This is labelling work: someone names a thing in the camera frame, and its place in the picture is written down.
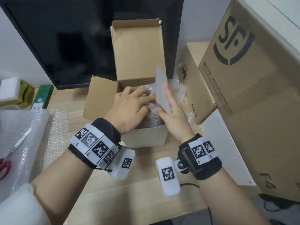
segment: hand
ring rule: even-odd
[[[120,134],[129,133],[137,127],[148,113],[148,103],[155,102],[155,96],[141,97],[150,94],[145,87],[126,87],[115,95],[115,102],[104,119],[109,121]]]
[[[161,108],[157,108],[159,116],[163,119],[169,132],[182,144],[195,136],[181,106],[172,95],[168,85],[163,85],[171,107],[171,114],[168,115]]]

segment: scissors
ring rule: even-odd
[[[31,128],[29,128],[24,135],[20,138],[20,140],[18,140],[18,142],[15,144],[15,146],[13,147],[13,150],[11,150],[9,152],[9,154],[7,155],[7,157],[5,158],[1,158],[0,159],[0,173],[6,168],[6,171],[4,172],[4,174],[2,176],[0,176],[0,181],[2,179],[4,179],[11,168],[11,161],[9,160],[10,157],[17,151],[18,147],[21,145],[21,143],[25,140],[25,138],[27,137],[28,133],[31,131]]]

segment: sf logo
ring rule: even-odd
[[[229,38],[229,23],[231,24],[232,28],[234,28],[236,21],[234,19],[233,16],[229,16],[225,25],[224,25],[224,30],[225,30],[225,36],[222,37],[222,35],[219,35],[219,41],[220,43],[224,44],[224,49],[227,50],[228,47],[233,43],[233,46],[237,46],[241,41],[238,40],[237,35],[240,34],[241,37],[243,38],[243,40],[246,39],[246,31],[242,28],[241,25],[237,25],[235,30],[233,31],[231,37]],[[248,49],[250,48],[253,40],[254,40],[254,35],[252,33],[249,33],[249,36],[245,42],[245,45],[240,49],[240,51],[229,60],[228,63],[228,59],[223,57],[222,54],[219,52],[219,49],[217,47],[217,43],[214,44],[214,52],[216,57],[219,59],[220,62],[222,62],[225,65],[233,65],[234,63],[238,62],[244,55],[245,53],[248,51]]]

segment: large cardboard box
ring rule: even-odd
[[[186,85],[188,109],[201,124],[215,109],[216,103],[198,69],[209,42],[188,42],[182,54],[180,82]]]
[[[281,31],[271,27],[274,19]],[[256,184],[266,194],[300,201],[300,65],[290,46],[290,35],[298,33],[293,27],[266,0],[232,0],[199,70]]]
[[[166,74],[163,39],[159,19],[113,21],[112,44],[117,80],[92,76],[83,117],[94,121],[111,109],[117,92],[155,82],[155,69]],[[122,135],[129,148],[162,146],[168,135],[166,125],[134,129]]]

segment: black monitor screen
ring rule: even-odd
[[[183,0],[2,0],[2,8],[58,89],[116,80],[113,20],[162,20],[167,76],[173,76]]]

